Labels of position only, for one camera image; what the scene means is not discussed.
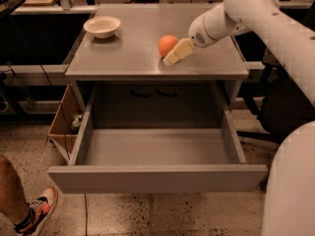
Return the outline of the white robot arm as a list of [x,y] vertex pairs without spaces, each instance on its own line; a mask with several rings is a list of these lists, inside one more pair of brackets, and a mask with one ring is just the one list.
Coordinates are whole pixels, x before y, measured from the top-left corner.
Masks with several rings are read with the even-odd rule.
[[[277,0],[223,0],[196,18],[190,48],[174,47],[171,65],[196,47],[245,30],[255,32],[310,102],[315,102],[315,32],[280,11]],[[315,122],[292,131],[279,146],[268,177],[261,236],[315,236]]]

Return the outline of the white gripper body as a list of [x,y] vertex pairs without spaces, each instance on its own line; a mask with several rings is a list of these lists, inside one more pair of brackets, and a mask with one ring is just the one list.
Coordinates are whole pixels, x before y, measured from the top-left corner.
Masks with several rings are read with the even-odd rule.
[[188,36],[196,47],[206,48],[242,30],[243,26],[227,15],[223,3],[220,3],[192,22]]

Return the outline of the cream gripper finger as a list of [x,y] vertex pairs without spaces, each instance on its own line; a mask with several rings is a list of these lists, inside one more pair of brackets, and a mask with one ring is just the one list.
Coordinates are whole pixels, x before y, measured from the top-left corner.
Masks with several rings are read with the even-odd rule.
[[192,54],[194,50],[195,45],[190,38],[181,38],[163,58],[163,63],[166,66],[173,65]]

